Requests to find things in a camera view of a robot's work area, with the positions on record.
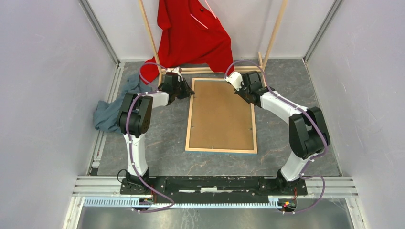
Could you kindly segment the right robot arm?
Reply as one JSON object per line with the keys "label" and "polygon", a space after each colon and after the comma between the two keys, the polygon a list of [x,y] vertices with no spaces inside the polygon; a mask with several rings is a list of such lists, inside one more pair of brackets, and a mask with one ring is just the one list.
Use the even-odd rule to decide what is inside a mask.
{"label": "right robot arm", "polygon": [[287,123],[292,152],[277,172],[275,183],[280,194],[289,194],[304,176],[308,164],[329,149],[330,135],[322,110],[294,103],[274,88],[263,86],[261,76],[255,71],[232,72],[225,80],[244,101],[270,111]]}

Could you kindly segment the blue picture frame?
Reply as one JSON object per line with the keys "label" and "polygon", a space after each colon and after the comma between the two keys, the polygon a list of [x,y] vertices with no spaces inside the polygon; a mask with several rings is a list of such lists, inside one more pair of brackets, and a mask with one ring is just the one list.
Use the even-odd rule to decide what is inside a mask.
{"label": "blue picture frame", "polygon": [[219,78],[193,78],[185,150],[258,153],[255,111]]}

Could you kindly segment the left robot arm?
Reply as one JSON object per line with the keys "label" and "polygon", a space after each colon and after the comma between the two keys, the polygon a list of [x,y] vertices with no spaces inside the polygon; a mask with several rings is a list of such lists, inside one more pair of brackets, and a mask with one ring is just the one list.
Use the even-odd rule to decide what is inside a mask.
{"label": "left robot arm", "polygon": [[128,152],[128,168],[125,179],[121,181],[123,187],[131,187],[141,195],[149,191],[145,134],[150,126],[152,110],[193,94],[180,67],[168,69],[156,91],[125,94],[117,116],[117,125],[124,136]]}

